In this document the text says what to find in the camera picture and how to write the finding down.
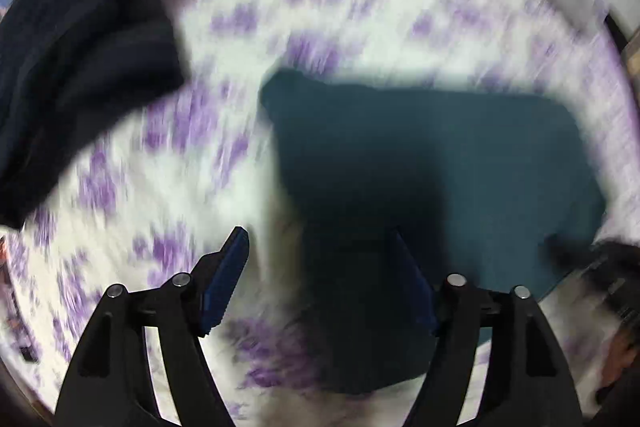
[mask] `teal cloth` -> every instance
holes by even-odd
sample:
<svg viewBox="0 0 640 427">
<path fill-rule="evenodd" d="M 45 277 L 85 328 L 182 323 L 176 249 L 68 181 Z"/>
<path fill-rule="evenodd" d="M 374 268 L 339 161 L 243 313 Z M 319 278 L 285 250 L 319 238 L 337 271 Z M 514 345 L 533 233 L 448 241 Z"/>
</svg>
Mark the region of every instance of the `teal cloth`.
<svg viewBox="0 0 640 427">
<path fill-rule="evenodd" d="M 328 384 L 370 391 L 423 373 L 433 350 L 386 258 L 399 230 L 437 286 L 448 273 L 542 298 L 564 274 L 550 234 L 588 245 L 605 200 L 571 114 L 529 94 L 374 89 L 279 70 L 260 102 L 305 222 L 303 267 L 332 357 Z"/>
</svg>

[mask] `folded garment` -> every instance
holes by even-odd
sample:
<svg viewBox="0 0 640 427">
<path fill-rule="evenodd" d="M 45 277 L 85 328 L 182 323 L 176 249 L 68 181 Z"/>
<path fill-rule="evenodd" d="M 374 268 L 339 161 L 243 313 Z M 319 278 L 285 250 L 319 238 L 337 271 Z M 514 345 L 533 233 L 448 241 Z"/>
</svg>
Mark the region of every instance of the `folded garment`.
<svg viewBox="0 0 640 427">
<path fill-rule="evenodd" d="M 542 298 L 564 275 L 541 252 L 545 238 L 588 245 L 600 225 L 605 202 L 577 127 L 551 100 L 328 85 L 280 70 L 260 101 L 304 220 L 332 389 L 363 393 L 428 367 L 434 338 L 402 292 L 389 232 L 434 287 L 458 272 Z"/>
<path fill-rule="evenodd" d="M 0 23 L 0 223 L 20 228 L 80 148 L 183 81 L 160 0 L 14 0 Z"/>
</svg>

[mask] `bed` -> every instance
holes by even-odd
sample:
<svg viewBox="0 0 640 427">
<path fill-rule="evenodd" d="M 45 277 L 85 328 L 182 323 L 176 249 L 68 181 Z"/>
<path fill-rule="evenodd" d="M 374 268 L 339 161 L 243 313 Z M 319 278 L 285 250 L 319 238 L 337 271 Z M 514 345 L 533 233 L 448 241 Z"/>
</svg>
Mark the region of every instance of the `bed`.
<svg viewBox="0 0 640 427">
<path fill-rule="evenodd" d="M 53 410 L 79 335 L 111 283 L 159 285 L 217 250 L 236 225 L 253 252 L 223 324 L 202 347 L 238 425 L 401 425 L 421 379 L 367 396 L 318 389 L 298 320 L 299 225 L 277 181 L 257 93 L 278 63 L 316 74 L 414 78 L 447 89 L 520 90 L 573 113 L 609 197 L 601 237 L 640 239 L 636 105 L 603 28 L 577 35 L 545 0 L 166 0 L 190 81 L 82 151 L 20 232 L 8 271 L 28 362 L 15 332 L 0 356 Z M 593 409 L 598 360 L 616 323 L 594 316 L 567 280 L 543 310 Z M 178 422 L 157 338 L 149 359 L 162 415 Z M 479 347 L 461 419 L 473 417 L 490 347 Z"/>
</svg>

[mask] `white sheet with purple flowers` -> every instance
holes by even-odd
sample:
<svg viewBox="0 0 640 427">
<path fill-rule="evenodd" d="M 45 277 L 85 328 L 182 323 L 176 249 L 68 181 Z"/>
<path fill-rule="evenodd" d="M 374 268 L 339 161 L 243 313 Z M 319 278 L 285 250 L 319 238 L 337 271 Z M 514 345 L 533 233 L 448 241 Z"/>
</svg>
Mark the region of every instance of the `white sheet with purple flowers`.
<svg viewBox="0 0 640 427">
<path fill-rule="evenodd" d="M 420 385 L 369 396 L 318 390 L 297 296 L 300 226 L 278 187 L 260 83 L 278 62 L 372 83 L 535 91 L 566 103 L 610 197 L 602 235 L 640 239 L 634 102 L 605 31 L 576 36 L 545 0 L 167 0 L 190 82 L 130 115 L 84 150 L 20 233 L 8 233 L 18 304 L 36 339 L 30 364 L 5 331 L 2 358 L 55 406 L 66 365 L 108 285 L 159 285 L 217 250 L 235 225 L 252 254 L 223 323 L 202 346 L 238 425 L 399 426 Z M 611 325 L 571 308 L 545 310 L 584 397 Z M 177 421 L 157 338 L 150 364 L 161 412 Z M 488 347 L 478 351 L 463 417 L 474 413 Z"/>
</svg>

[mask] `green object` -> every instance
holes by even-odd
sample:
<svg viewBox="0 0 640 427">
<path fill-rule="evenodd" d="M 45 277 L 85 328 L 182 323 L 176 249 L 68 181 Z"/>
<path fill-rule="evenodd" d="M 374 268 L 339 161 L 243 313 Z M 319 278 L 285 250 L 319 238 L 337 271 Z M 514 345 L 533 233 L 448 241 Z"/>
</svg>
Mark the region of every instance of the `green object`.
<svg viewBox="0 0 640 427">
<path fill-rule="evenodd" d="M 305 221 L 303 266 L 334 389 L 415 377 L 431 356 L 385 259 L 386 231 L 401 232 L 434 286 L 458 272 L 542 298 L 564 276 L 545 238 L 588 245 L 600 226 L 605 201 L 574 119 L 546 98 L 329 85 L 280 70 L 260 101 Z"/>
</svg>

